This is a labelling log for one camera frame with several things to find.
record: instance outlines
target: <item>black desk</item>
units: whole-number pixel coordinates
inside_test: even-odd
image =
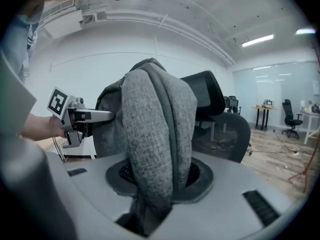
[[[256,109],[256,124],[255,124],[255,128],[262,130],[262,131],[266,131],[268,130],[267,126],[268,126],[268,118],[269,118],[269,110],[275,110],[275,108],[267,108],[267,107],[262,107],[262,106],[253,106],[253,109]],[[262,125],[258,125],[258,121],[259,121],[259,111],[263,110],[263,118],[262,118]]]

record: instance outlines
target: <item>fluorescent ceiling light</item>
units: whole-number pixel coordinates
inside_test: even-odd
[[[260,42],[263,42],[263,41],[267,41],[267,40],[271,40],[274,38],[274,34],[270,34],[270,35],[267,35],[267,36],[264,36],[264,37],[260,37],[258,39],[255,39],[255,40],[252,40],[252,41],[249,41],[249,42],[244,42],[242,44],[242,47],[246,47],[246,46],[250,46],[250,45],[254,45],[256,43],[260,43]]]
[[[268,68],[271,68],[271,66],[256,67],[253,70],[262,70],[262,69],[268,69]]]
[[[295,32],[297,35],[303,35],[303,34],[315,34],[316,30],[313,28],[300,28]]]

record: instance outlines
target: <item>gray cloth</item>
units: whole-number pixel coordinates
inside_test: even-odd
[[[116,114],[114,121],[93,127],[97,156],[126,152],[139,191],[139,224],[146,206],[163,219],[188,179],[197,109],[193,91],[154,58],[145,59],[103,90],[96,109]]]

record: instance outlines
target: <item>black office chair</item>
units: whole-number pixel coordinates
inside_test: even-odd
[[[298,118],[294,119],[294,113],[292,112],[291,101],[289,99],[284,100],[282,107],[285,113],[284,122],[287,126],[291,127],[291,129],[283,130],[282,133],[286,132],[288,138],[290,138],[291,134],[295,134],[296,139],[298,140],[299,134],[294,129],[296,126],[299,126],[303,123],[302,120],[299,120],[299,117],[302,116],[302,114],[297,114]]]
[[[194,128],[192,150],[240,163],[250,145],[248,122],[238,113],[224,113],[226,99],[211,71],[190,75],[182,80],[189,84],[198,99],[195,120],[199,126]],[[201,127],[204,121],[218,123],[213,142],[208,139],[210,127]]]
[[[228,112],[233,112],[235,114],[241,114],[241,106],[239,107],[239,110],[238,110],[238,104],[239,104],[239,100],[237,99],[232,99],[229,101],[229,110]]]
[[[228,109],[230,108],[230,100],[227,96],[223,96],[224,102],[225,102],[225,107]]]

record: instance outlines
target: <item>circular opening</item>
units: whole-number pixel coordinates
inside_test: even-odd
[[[128,164],[124,165],[119,170],[119,175],[125,181],[137,186],[137,182],[135,180],[135,177],[134,177],[134,174],[133,174],[133,171],[132,171],[131,163],[128,163]],[[190,169],[189,169],[188,179],[186,181],[186,186],[188,187],[191,184],[193,184],[199,178],[199,176],[200,176],[199,167],[196,164],[191,163]]]

